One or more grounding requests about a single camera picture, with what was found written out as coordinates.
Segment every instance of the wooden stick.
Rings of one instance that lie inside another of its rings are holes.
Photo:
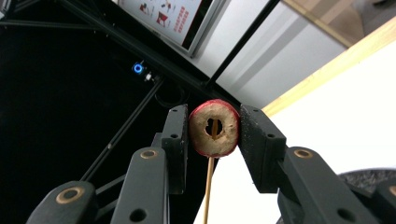
[[[216,141],[218,135],[218,120],[213,119],[212,123],[212,138]],[[206,177],[206,191],[205,191],[205,211],[204,211],[204,224],[207,223],[207,217],[209,213],[209,201],[210,201],[210,189],[212,186],[212,175],[213,168],[215,166],[215,158],[209,157],[209,161],[207,162],[207,177]]]
[[[215,165],[215,158],[214,157],[209,157],[209,161],[207,163],[204,224],[207,223],[207,217],[208,217],[208,212],[209,212],[210,187],[212,185],[212,175],[213,175],[213,167],[214,167],[214,165]]]

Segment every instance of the poster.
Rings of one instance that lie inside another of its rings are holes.
[[[202,0],[120,0],[129,14],[180,46]]]

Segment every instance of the wooden skewer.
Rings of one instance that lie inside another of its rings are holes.
[[[212,124],[212,138],[213,138],[213,140],[217,139],[218,128],[219,128],[218,120],[217,119],[213,119],[213,124]],[[209,213],[210,189],[211,189],[211,186],[212,186],[212,175],[213,175],[214,166],[215,166],[215,158],[214,157],[209,157],[209,161],[207,163],[204,224],[207,223],[207,218],[208,218],[208,213]]]

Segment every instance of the blue light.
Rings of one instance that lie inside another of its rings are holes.
[[[140,75],[140,74],[143,72],[144,67],[143,67],[143,65],[140,64],[140,63],[135,63],[133,69],[134,69],[134,72],[135,72],[135,73],[137,73],[138,75]]]

